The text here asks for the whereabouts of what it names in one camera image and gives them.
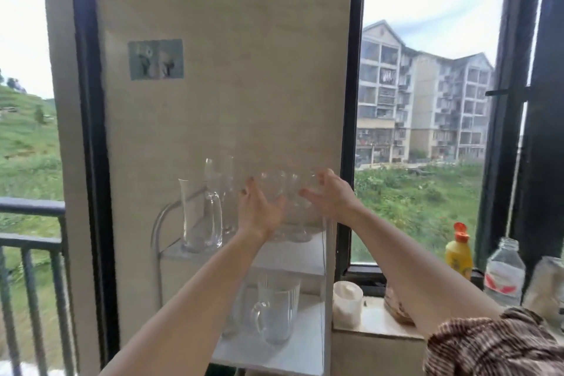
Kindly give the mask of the clear plastic water bottle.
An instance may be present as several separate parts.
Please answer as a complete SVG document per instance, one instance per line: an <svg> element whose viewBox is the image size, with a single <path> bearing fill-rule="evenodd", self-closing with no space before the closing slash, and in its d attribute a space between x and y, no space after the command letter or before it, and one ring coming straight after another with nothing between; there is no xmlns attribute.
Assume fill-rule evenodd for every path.
<svg viewBox="0 0 564 376"><path fill-rule="evenodd" d="M489 257L484 274L484 292L503 307L521 305L526 266L519 255L519 243L502 237Z"/></svg>

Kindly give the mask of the white shelf rack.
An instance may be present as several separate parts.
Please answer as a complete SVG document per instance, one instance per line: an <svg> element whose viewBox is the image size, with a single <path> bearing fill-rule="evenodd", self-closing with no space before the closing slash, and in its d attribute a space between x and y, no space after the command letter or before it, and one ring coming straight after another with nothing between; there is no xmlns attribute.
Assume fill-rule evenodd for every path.
<svg viewBox="0 0 564 376"><path fill-rule="evenodd" d="M269 372L286 376L330 376L332 287L327 291L327 232L309 228L309 242L268 242L258 252L246 278L239 328L222 335L211 358L214 365L242 372ZM282 344L270 345L260 337L251 315L257 301L257 282L266 275L301 281L294 330Z"/></svg>

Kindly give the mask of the tall slim clear glass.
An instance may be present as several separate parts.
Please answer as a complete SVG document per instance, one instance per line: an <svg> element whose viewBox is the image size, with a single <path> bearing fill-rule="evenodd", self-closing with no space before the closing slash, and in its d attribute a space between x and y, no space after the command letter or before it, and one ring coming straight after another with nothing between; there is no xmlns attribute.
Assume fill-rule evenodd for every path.
<svg viewBox="0 0 564 376"><path fill-rule="evenodd" d="M230 155L220 158L206 158L205 180L221 201L223 217L223 238L231 239L237 228L237 196L235 191L234 158Z"/></svg>

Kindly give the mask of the person's left hand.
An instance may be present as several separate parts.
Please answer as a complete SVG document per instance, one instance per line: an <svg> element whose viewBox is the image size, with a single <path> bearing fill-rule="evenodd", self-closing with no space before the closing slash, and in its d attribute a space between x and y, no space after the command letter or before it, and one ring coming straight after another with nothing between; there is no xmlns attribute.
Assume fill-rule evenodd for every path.
<svg viewBox="0 0 564 376"><path fill-rule="evenodd" d="M274 218L269 202L253 177L245 180L238 203L238 234L264 245L281 224L281 218Z"/></svg>

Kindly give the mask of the brown patterned sleeve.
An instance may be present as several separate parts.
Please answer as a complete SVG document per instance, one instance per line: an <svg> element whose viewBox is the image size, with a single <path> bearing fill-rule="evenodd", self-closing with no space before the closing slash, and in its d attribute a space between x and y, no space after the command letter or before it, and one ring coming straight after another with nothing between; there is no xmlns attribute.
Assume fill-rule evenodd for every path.
<svg viewBox="0 0 564 376"><path fill-rule="evenodd" d="M564 345L535 312L453 318L429 337L425 376L564 376Z"/></svg>

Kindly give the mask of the grey apartment building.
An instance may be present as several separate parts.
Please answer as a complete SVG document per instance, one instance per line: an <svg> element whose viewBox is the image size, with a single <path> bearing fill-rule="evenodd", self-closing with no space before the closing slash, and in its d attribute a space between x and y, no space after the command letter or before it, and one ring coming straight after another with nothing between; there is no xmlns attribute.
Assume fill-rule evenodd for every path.
<svg viewBox="0 0 564 376"><path fill-rule="evenodd" d="M482 160L495 69L484 53L410 48L385 20L363 28L355 167Z"/></svg>

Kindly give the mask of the beige board panel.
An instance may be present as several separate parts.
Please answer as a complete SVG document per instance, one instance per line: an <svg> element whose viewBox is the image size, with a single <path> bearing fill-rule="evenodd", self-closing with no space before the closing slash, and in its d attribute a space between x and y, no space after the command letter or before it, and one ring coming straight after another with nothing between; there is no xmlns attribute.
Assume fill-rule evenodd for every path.
<svg viewBox="0 0 564 376"><path fill-rule="evenodd" d="M262 171L340 169L350 0L97 0L118 313L127 342L156 311L153 222L232 156ZM130 41L179 38L184 79L130 79Z"/></svg>

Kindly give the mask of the clear drinking glass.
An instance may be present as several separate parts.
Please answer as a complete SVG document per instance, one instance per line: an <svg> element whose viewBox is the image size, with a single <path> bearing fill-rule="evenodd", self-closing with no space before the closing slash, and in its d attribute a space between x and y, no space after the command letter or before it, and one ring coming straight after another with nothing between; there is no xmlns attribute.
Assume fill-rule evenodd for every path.
<svg viewBox="0 0 564 376"><path fill-rule="evenodd" d="M286 189L286 197L290 204L290 219L292 225L289 240L295 243L304 244L310 242L313 234L309 229L312 217L313 205L300 194L302 189L316 189L317 178L314 169L309 169L301 174L292 173Z"/></svg>
<svg viewBox="0 0 564 376"><path fill-rule="evenodd" d="M283 198L283 223L286 216L286 172L281 169L262 171L258 176L258 185L268 202L276 203L279 198Z"/></svg>

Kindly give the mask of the dark metal balcony railing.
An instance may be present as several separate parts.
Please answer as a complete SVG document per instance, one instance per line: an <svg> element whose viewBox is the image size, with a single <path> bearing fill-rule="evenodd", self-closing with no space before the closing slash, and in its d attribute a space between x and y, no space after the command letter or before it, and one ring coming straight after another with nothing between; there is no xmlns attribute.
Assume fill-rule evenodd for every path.
<svg viewBox="0 0 564 376"><path fill-rule="evenodd" d="M53 293L59 325L61 344L62 373L64 376L77 376L77 359L74 352L73 329L69 311L69 299L63 263L67 253L66 205L63 201L0 197L0 214L48 217L57 220L60 237L36 237L24 234L0 232L0 307L4 321L4 333L9 351L12 376L26 376L20 358L16 324L10 296L10 271L6 264L4 248L16 249L20 253L21 271L29 309L32 343L36 358L38 376L50 375L47 366L45 342L43 339L39 310L38 286L36 283L32 252L48 255L48 265L53 279Z"/></svg>

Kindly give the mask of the small grey picture sticker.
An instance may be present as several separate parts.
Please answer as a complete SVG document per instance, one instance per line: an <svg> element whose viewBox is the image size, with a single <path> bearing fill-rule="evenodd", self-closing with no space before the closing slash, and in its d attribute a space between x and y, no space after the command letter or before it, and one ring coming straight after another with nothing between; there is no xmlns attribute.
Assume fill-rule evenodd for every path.
<svg viewBox="0 0 564 376"><path fill-rule="evenodd" d="M182 39L130 41L127 49L131 80L184 79Z"/></svg>

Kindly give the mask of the clear glass cup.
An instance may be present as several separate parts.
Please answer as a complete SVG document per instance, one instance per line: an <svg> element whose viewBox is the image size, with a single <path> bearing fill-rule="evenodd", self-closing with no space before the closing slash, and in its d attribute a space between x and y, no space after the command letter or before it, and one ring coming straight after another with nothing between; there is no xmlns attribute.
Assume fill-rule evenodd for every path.
<svg viewBox="0 0 564 376"><path fill-rule="evenodd" d="M230 339L239 334L257 336L258 315L261 309L258 303L258 283L242 284L223 326L221 338Z"/></svg>

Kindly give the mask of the black window frame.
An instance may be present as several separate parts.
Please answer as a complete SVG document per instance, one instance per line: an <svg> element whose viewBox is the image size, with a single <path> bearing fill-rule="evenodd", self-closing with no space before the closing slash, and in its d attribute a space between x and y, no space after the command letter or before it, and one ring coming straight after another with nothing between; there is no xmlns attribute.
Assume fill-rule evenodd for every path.
<svg viewBox="0 0 564 376"><path fill-rule="evenodd" d="M96 0L73 0L97 342L102 370L120 350L105 94Z"/></svg>
<svg viewBox="0 0 564 376"><path fill-rule="evenodd" d="M356 115L363 7L364 0L350 0L340 176L351 187L354 186L355 175ZM353 264L351 262L352 240L353 231L351 228L339 224L335 252L335 280L352 282L361 287L363 293L367 296L383 297L386 285L383 273L375 264Z"/></svg>
<svg viewBox="0 0 564 376"><path fill-rule="evenodd" d="M527 272L564 248L564 0L503 0L475 265L509 229Z"/></svg>

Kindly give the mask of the white lidded jar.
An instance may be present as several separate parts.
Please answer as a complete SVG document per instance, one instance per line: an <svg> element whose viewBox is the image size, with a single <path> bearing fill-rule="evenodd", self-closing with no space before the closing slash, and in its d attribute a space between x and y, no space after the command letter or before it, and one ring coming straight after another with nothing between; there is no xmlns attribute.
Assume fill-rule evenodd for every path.
<svg viewBox="0 0 564 376"><path fill-rule="evenodd" d="M360 286L349 281L333 285L333 327L356 330L362 323L364 294Z"/></svg>

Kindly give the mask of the person's left forearm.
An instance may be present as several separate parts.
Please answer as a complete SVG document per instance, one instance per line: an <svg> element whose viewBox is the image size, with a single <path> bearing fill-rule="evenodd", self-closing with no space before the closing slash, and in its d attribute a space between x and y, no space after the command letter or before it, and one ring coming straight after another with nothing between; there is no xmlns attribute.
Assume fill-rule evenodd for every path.
<svg viewBox="0 0 564 376"><path fill-rule="evenodd" d="M119 351L99 376L204 376L237 292L274 228L245 228Z"/></svg>

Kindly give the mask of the person's right forearm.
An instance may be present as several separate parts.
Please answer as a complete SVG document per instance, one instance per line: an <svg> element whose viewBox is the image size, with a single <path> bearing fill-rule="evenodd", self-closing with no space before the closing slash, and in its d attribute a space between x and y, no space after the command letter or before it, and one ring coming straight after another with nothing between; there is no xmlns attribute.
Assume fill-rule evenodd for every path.
<svg viewBox="0 0 564 376"><path fill-rule="evenodd" d="M332 218L360 237L424 338L450 320L498 320L503 313L469 280L362 205L345 207Z"/></svg>

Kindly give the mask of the yellow bottle with orange cap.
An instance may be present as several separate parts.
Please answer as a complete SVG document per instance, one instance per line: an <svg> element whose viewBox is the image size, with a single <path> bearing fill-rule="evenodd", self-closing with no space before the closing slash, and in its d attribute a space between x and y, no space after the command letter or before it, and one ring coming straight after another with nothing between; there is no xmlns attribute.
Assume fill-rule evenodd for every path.
<svg viewBox="0 0 564 376"><path fill-rule="evenodd" d="M470 281L474 264L468 230L462 222L455 222L453 227L454 239L446 245L444 259L448 266Z"/></svg>

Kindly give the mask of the person's right hand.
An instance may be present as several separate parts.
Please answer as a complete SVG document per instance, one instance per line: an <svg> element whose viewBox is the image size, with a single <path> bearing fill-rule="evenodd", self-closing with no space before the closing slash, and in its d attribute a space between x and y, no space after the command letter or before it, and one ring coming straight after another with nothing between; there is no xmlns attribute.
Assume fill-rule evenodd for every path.
<svg viewBox="0 0 564 376"><path fill-rule="evenodd" d="M350 226L354 211L362 206L351 186L329 168L317 172L316 178L318 186L313 190L323 190L327 199L326 210L319 211L321 215L337 223Z"/></svg>

